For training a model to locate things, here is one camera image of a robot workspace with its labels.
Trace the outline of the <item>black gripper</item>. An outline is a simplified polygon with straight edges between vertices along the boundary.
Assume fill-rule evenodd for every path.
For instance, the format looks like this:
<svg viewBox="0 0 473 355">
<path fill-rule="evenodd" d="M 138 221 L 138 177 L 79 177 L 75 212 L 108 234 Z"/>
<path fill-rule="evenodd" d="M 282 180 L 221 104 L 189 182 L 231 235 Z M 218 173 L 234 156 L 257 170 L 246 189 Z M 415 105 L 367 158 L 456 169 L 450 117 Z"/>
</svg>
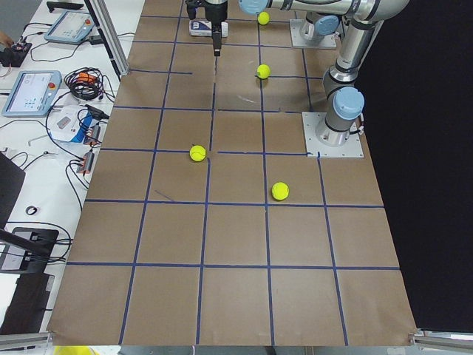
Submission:
<svg viewBox="0 0 473 355">
<path fill-rule="evenodd" d="M 222 49 L 222 23 L 228 17 L 227 0 L 185 0 L 189 19 L 197 17 L 197 9 L 205 9 L 205 18 L 211 23 L 211 37 L 215 57 L 220 57 Z"/>
</svg>

